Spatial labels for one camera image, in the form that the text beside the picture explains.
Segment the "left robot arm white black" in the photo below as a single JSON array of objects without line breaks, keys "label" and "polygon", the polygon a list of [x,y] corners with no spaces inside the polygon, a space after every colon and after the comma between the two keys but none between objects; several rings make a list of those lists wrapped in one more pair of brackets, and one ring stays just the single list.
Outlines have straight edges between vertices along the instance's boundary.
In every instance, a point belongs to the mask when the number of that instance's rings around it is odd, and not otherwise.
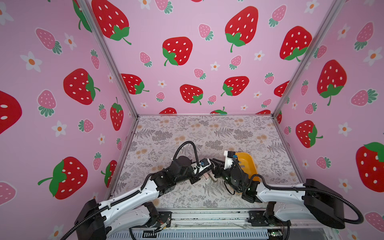
[{"label": "left robot arm white black", "polygon": [[148,174],[140,187],[100,203],[88,201],[62,239],[76,233],[79,240],[105,240],[121,229],[152,226],[158,219],[152,201],[174,190],[177,183],[198,182],[210,166],[210,160],[199,160],[196,145],[186,141],[176,150],[171,165]]}]

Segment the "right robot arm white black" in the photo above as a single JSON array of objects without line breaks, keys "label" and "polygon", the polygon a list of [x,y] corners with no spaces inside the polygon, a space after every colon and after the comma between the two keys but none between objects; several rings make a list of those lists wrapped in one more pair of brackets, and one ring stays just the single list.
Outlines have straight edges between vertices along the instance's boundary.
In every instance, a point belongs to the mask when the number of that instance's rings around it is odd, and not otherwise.
[{"label": "right robot arm white black", "polygon": [[355,205],[313,179],[291,187],[269,185],[259,174],[249,177],[237,163],[225,168],[225,164],[216,159],[212,172],[215,178],[223,179],[225,185],[234,190],[233,195],[241,194],[241,198],[249,203],[293,204],[309,211],[309,215],[321,224],[334,229],[364,222],[363,214]]}]

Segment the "pink white small stapler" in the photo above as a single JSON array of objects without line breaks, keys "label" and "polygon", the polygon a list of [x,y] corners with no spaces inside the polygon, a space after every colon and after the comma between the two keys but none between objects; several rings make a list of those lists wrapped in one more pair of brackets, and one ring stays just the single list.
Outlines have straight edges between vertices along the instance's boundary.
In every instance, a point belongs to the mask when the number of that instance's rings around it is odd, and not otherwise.
[{"label": "pink white small stapler", "polygon": [[212,172],[209,172],[209,173],[204,173],[203,174],[203,177],[206,179],[206,180],[212,180],[214,182],[217,182],[218,179],[215,178],[214,174]]}]

